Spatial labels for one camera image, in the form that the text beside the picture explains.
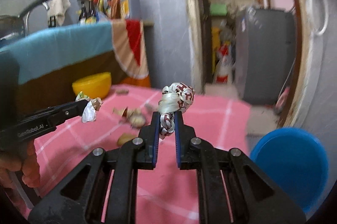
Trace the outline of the person's left hand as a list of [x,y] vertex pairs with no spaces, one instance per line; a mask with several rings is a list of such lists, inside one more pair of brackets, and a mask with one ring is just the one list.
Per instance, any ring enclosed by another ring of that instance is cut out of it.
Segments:
[[41,181],[39,163],[34,141],[27,144],[27,158],[21,160],[15,154],[1,151],[1,185],[5,188],[14,189],[14,182],[9,176],[9,172],[22,171],[22,181],[30,188],[38,188]]

